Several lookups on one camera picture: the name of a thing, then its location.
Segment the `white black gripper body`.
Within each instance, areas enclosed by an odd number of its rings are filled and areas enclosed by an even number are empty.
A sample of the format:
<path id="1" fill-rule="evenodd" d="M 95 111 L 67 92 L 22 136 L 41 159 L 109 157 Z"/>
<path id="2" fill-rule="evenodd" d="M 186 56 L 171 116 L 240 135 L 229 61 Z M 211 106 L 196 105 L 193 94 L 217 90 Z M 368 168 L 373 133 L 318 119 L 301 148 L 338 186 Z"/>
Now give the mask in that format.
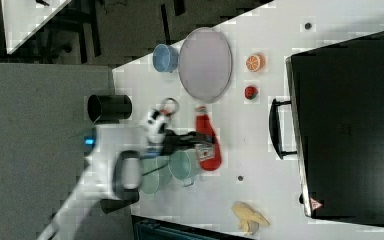
<path id="1" fill-rule="evenodd" d="M 151 108 L 139 125 L 147 139 L 147 155 L 160 155 L 166 136 L 166 128 L 171 123 L 171 113 Z"/>

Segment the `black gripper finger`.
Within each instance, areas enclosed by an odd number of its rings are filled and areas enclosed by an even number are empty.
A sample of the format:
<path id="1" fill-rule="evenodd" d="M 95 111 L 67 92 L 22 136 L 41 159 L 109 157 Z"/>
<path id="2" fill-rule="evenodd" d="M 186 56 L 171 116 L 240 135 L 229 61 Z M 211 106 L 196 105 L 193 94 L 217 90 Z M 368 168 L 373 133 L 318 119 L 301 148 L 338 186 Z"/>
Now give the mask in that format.
<path id="1" fill-rule="evenodd" d="M 180 142 L 202 142 L 204 140 L 204 136 L 201 133 L 192 131 L 187 134 L 176 135 L 174 139 Z"/>
<path id="2" fill-rule="evenodd" d="M 187 143 L 187 144 L 176 143 L 171 145 L 171 148 L 169 150 L 169 155 L 173 154 L 176 151 L 195 149 L 199 145 L 211 146 L 211 144 L 208 144 L 208 143 Z"/>

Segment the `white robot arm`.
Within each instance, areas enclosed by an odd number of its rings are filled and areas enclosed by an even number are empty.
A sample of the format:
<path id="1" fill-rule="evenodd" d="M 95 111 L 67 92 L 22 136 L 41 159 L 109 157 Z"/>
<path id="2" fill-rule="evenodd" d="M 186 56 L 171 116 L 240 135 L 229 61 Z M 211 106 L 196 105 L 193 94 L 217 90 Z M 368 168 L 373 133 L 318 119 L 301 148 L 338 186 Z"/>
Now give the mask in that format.
<path id="1" fill-rule="evenodd" d="M 148 174 L 143 160 L 215 142 L 202 131 L 175 133 L 169 128 L 171 116 L 165 110 L 151 109 L 137 124 L 96 125 L 94 147 L 86 156 L 88 166 L 37 240 L 74 240 L 95 204 L 133 200 Z"/>

